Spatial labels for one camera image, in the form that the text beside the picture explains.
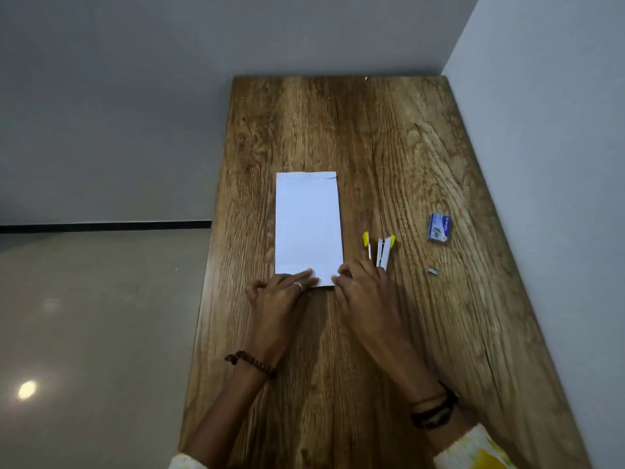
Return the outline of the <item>person's right forearm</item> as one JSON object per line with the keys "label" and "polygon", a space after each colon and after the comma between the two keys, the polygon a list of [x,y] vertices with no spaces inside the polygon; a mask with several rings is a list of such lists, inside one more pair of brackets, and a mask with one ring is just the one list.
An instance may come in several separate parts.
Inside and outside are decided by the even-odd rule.
{"label": "person's right forearm", "polygon": [[[428,369],[412,343],[405,337],[384,335],[368,342],[366,349],[373,360],[387,373],[403,395],[410,413],[423,414],[442,406],[448,392]],[[434,455],[449,449],[469,432],[476,422],[456,403],[454,408],[440,410],[424,421],[421,429]]]}

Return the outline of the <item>white and yellow left sleeve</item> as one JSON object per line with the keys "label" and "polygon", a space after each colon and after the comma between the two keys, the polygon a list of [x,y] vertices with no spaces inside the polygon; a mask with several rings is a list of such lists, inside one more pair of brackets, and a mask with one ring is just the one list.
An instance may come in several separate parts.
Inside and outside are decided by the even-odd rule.
{"label": "white and yellow left sleeve", "polygon": [[195,458],[178,452],[171,458],[168,469],[208,469],[208,467]]}

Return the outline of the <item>person's left forearm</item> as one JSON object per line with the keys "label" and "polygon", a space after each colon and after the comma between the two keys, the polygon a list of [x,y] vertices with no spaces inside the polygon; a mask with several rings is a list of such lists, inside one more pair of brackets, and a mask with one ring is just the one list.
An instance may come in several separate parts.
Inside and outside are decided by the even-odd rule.
{"label": "person's left forearm", "polygon": [[239,360],[182,453],[207,469],[225,469],[243,423],[270,372]]}

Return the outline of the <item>black skirting strip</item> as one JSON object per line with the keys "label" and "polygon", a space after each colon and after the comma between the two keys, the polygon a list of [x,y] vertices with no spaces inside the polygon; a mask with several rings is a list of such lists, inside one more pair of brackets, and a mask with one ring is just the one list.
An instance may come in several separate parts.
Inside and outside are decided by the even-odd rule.
{"label": "black skirting strip", "polygon": [[166,220],[130,222],[77,222],[51,224],[2,225],[0,235],[33,235],[54,233],[100,233],[106,231],[158,231],[211,229],[212,220]]}

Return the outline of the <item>person's left hand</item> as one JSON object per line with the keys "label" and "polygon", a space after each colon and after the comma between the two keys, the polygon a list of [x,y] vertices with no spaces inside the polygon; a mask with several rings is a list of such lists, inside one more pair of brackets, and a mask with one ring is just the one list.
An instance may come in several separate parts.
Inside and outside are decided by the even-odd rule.
{"label": "person's left hand", "polygon": [[277,368],[306,309],[307,291],[318,278],[312,269],[294,275],[276,274],[266,282],[247,325],[243,350],[268,368]]}

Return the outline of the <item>white and yellow right sleeve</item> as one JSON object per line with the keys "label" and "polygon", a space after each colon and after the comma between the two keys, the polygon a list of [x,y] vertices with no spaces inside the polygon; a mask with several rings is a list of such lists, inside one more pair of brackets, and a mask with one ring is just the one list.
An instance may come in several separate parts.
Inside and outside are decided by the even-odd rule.
{"label": "white and yellow right sleeve", "polygon": [[433,463],[435,469],[518,469],[481,424],[434,457]]}

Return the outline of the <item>person's right hand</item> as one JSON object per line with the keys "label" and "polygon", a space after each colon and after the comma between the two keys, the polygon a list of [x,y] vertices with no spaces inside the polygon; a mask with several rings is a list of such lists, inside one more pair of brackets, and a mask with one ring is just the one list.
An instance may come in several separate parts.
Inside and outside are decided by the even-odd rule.
{"label": "person's right hand", "polygon": [[369,259],[350,259],[340,265],[338,275],[353,278],[352,293],[336,296],[350,329],[366,351],[368,342],[384,335],[410,340],[401,321],[395,286],[384,269]]}

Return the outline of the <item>white and yellow sleeve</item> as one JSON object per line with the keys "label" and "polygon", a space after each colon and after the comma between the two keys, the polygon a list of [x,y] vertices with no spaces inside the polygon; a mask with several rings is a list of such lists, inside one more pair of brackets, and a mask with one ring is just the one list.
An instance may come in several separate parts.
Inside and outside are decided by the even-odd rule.
{"label": "white and yellow sleeve", "polygon": [[178,452],[171,458],[168,469],[208,469],[208,467],[195,458]]}
{"label": "white and yellow sleeve", "polygon": [[434,457],[433,463],[435,469],[518,469],[481,424]]}

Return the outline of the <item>white paper envelope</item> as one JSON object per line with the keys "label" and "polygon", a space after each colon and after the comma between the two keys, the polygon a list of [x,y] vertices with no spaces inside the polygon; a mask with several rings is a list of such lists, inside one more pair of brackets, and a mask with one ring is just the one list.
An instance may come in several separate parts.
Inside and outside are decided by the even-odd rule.
{"label": "white paper envelope", "polygon": [[333,287],[344,262],[336,172],[277,173],[276,274],[312,269],[317,287]]}

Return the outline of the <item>blue staple box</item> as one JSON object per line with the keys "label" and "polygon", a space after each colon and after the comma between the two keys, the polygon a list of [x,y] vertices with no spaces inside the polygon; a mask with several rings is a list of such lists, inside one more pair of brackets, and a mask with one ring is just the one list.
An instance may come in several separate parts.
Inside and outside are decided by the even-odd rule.
{"label": "blue staple box", "polygon": [[427,240],[438,244],[449,244],[451,236],[451,217],[432,213],[429,217]]}

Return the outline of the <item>white and yellow stapler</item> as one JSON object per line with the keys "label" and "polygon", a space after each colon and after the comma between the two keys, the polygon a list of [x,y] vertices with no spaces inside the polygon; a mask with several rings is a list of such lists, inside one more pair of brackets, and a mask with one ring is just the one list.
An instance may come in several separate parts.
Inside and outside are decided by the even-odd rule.
{"label": "white and yellow stapler", "polygon": [[384,239],[379,239],[376,247],[377,255],[373,257],[372,240],[370,238],[369,232],[366,231],[363,233],[363,246],[367,252],[368,258],[374,262],[376,267],[382,268],[385,271],[387,270],[390,253],[392,248],[395,246],[395,241],[396,237],[393,234]]}

